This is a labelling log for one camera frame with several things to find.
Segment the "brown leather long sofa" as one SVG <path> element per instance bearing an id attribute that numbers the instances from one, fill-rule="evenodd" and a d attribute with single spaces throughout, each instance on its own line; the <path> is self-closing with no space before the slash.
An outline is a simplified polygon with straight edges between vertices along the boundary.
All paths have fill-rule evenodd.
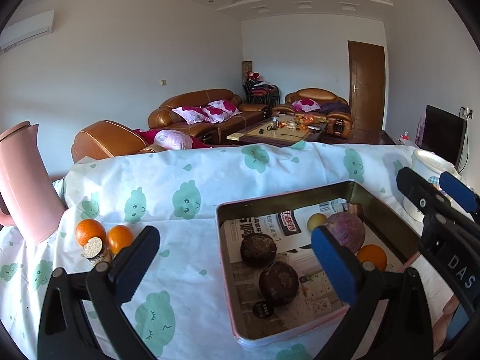
<path id="1" fill-rule="evenodd" d="M 223 144 L 229 135 L 269 115 L 270 108 L 264 104 L 245 103 L 228 89 L 214 88 L 171 97 L 151 112 L 148 126 Z"/>

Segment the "brown wooden door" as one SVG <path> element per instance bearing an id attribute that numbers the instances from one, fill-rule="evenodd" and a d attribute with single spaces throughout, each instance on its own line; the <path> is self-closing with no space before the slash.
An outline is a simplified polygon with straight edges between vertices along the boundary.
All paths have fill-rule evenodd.
<path id="1" fill-rule="evenodd" d="M 348 41 L 349 103 L 354 126 L 370 133 L 383 127 L 386 96 L 386 63 L 383 46 Z"/>

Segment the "purple sweet potato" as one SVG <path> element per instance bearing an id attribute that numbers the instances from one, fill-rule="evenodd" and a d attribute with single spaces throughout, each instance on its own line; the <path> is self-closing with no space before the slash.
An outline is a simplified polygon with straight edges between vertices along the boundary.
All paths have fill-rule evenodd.
<path id="1" fill-rule="evenodd" d="M 332 214 L 325 227 L 336 241 L 354 254 L 365 242 L 364 209 L 357 203 L 347 203 L 346 211 Z"/>

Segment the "yellow green fruit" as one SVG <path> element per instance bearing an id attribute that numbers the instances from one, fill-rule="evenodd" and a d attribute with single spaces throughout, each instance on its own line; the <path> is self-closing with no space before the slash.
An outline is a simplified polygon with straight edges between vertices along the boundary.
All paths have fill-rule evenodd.
<path id="1" fill-rule="evenodd" d="M 327 219 L 328 218 L 321 213 L 315 213 L 311 215 L 307 220 L 307 230 L 312 233 L 315 228 L 323 226 L 326 223 Z"/>

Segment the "white cartoon mug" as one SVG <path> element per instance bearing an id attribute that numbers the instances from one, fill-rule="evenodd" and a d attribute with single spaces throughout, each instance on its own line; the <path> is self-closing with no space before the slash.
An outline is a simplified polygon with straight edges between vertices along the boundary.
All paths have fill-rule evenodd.
<path id="1" fill-rule="evenodd" d="M 450 173 L 457 180 L 461 180 L 461 176 L 458 174 L 453 164 L 428 150 L 415 149 L 412 153 L 412 164 L 409 166 L 409 168 L 416 172 L 416 174 L 419 174 L 419 176 L 428 181 L 435 189 L 437 189 L 438 192 L 440 192 L 445 199 L 451 203 L 451 206 L 455 210 L 461 211 L 460 206 L 453 202 L 452 197 L 444 192 L 439 184 L 439 177 L 444 172 Z M 402 194 L 404 195 L 403 208 L 407 214 L 416 222 L 422 222 L 424 215 L 418 208 L 416 208 L 416 206 L 406 197 L 403 192 Z"/>

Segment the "large orange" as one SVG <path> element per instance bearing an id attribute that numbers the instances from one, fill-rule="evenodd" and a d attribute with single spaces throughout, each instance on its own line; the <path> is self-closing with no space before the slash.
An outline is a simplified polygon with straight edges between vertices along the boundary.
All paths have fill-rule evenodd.
<path id="1" fill-rule="evenodd" d="M 102 242 L 106 241 L 107 233 L 103 225 L 95 219 L 82 219 L 75 229 L 75 238 L 77 243 L 83 247 L 91 238 L 100 238 Z"/>

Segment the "tv stand with clutter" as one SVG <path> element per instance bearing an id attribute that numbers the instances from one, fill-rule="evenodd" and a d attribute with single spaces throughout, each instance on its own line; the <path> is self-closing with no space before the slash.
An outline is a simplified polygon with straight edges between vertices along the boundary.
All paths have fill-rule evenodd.
<path id="1" fill-rule="evenodd" d="M 419 146 L 412 140 L 401 137 L 391 137 L 386 131 L 380 132 L 379 142 L 383 145 L 410 146 L 419 149 Z"/>

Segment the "stacked chairs with clothes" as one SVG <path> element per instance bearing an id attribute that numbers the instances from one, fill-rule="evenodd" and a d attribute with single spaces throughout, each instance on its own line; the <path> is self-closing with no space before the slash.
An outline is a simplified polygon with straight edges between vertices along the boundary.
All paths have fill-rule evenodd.
<path id="1" fill-rule="evenodd" d="M 258 72 L 253 71 L 252 61 L 241 62 L 242 88 L 250 104 L 264 104 L 275 107 L 281 102 L 279 88 L 267 82 Z"/>

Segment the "dark brown round fruit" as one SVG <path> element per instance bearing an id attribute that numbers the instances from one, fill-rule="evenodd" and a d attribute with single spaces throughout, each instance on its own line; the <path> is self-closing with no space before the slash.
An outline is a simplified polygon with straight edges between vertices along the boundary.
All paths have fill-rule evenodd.
<path id="1" fill-rule="evenodd" d="M 259 290 L 274 307 L 285 306 L 295 299 L 299 291 L 298 274 L 286 262 L 272 262 L 259 276 Z"/>

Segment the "newspaper lining in tin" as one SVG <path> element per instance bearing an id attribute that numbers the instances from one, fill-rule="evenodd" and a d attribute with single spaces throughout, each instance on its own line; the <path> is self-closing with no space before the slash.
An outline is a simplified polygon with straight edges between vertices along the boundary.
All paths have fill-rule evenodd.
<path id="1" fill-rule="evenodd" d="M 363 206 L 344 198 L 220 225 L 232 320 L 241 339 L 285 334 L 345 306 L 311 246 L 313 229 L 334 224 L 340 226 L 334 231 L 338 243 L 360 262 L 387 272 L 402 267 L 399 253 L 368 223 Z"/>

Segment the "pink floral pillow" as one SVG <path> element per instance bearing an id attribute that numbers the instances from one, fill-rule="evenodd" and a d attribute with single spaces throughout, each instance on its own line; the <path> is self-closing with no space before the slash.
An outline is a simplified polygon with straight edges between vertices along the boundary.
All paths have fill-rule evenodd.
<path id="1" fill-rule="evenodd" d="M 187 125 L 195 125 L 198 123 L 210 123 L 209 114 L 201 107 L 197 106 L 180 106 L 172 109 L 172 111 L 185 120 Z"/>
<path id="2" fill-rule="evenodd" d="M 202 111 L 208 116 L 212 124 L 223 123 L 233 116 L 241 114 L 239 108 L 237 108 L 233 102 L 226 99 L 209 102 L 208 105 L 202 108 Z"/>

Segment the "pink floral pillow right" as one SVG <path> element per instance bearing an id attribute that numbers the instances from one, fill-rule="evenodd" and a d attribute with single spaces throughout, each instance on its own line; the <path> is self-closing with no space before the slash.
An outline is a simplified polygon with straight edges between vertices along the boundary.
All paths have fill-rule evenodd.
<path id="1" fill-rule="evenodd" d="M 233 116 L 241 114 L 239 108 L 237 108 L 233 102 L 226 99 L 209 102 L 208 105 L 202 108 L 202 111 L 208 116 L 212 124 L 223 123 Z"/>

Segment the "pink tin box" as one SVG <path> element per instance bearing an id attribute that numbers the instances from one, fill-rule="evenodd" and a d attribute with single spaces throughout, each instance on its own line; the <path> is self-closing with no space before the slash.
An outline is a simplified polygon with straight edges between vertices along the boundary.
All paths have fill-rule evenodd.
<path id="1" fill-rule="evenodd" d="M 402 272 L 418 255 L 418 234 L 388 205 L 354 180 L 238 202 L 216 209 L 220 258 L 233 334 L 246 347 L 270 345 L 304 334 L 347 311 L 311 248 L 308 226 L 322 217 L 361 207 L 363 245 L 376 245 L 385 269 Z M 285 306 L 270 306 L 259 288 L 262 267 L 248 267 L 241 243 L 250 234 L 270 236 L 276 260 L 298 275 L 298 291 Z"/>

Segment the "small orange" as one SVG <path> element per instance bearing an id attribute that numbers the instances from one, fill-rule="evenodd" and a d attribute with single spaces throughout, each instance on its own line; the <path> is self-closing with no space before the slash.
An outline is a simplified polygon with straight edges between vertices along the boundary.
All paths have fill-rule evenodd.
<path id="1" fill-rule="evenodd" d="M 134 235 L 125 225 L 116 225 L 109 230 L 106 236 L 109 249 L 117 255 L 123 248 L 131 246 Z"/>

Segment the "pink floral pillow left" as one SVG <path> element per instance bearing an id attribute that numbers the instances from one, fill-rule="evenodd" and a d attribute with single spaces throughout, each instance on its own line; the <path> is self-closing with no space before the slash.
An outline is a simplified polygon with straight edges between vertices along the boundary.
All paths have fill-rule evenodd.
<path id="1" fill-rule="evenodd" d="M 185 120 L 187 125 L 195 125 L 198 123 L 210 123 L 209 114 L 201 107 L 197 106 L 180 106 L 172 109 L 172 111 Z"/>

